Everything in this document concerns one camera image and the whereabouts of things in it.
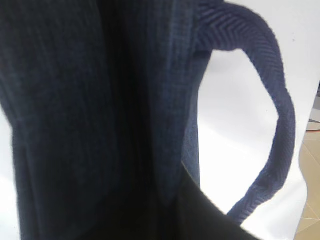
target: bag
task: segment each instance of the bag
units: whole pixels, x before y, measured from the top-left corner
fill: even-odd
[[[255,239],[238,225],[283,186],[295,142],[280,51],[259,16],[221,0],[3,6],[0,103],[22,240]],[[237,48],[279,119],[266,166],[225,216],[200,190],[198,89],[212,50]]]

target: navy blue bag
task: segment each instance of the navy blue bag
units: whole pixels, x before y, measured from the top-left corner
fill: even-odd
[[[266,166],[226,216],[200,190],[197,108],[212,51],[234,49],[279,118]],[[0,53],[22,240],[255,239],[239,225],[284,185],[295,144],[279,47],[258,15],[222,0],[4,0]]]

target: herringbone strap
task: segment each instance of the herringbone strap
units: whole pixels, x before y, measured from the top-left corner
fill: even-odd
[[[285,184],[293,158],[296,118],[277,40],[257,14],[234,4],[201,2],[197,51],[242,49],[259,73],[278,113],[269,159],[228,215],[239,225]]]

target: white surface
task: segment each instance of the white surface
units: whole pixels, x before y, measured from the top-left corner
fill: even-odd
[[[231,2],[259,13],[275,32],[297,122],[285,186],[242,227],[262,240],[292,240],[307,199],[299,152],[320,79],[320,1]],[[247,56],[240,50],[215,51],[199,93],[201,188],[224,213],[244,196],[264,167],[277,119]]]
[[[17,194],[11,152],[11,128],[0,107],[0,240],[18,240]]]

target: tiled floor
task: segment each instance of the tiled floor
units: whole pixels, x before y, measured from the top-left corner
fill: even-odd
[[[308,130],[318,129],[320,123],[309,123]],[[320,240],[320,132],[305,134],[300,168],[308,187],[308,198],[294,240]]]

